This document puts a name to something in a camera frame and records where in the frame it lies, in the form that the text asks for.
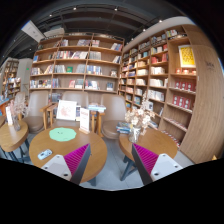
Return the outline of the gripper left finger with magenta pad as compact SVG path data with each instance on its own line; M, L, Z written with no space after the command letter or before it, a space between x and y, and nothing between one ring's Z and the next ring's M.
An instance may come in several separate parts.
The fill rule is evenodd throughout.
M65 156L55 155L42 166L42 169L79 185L90 155L90 144L86 144Z

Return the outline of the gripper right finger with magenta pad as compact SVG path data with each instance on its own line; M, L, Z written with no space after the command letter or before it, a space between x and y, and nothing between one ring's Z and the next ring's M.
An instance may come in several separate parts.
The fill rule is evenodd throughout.
M182 166L167 154L158 155L135 143L132 144L132 155L144 185L182 169Z

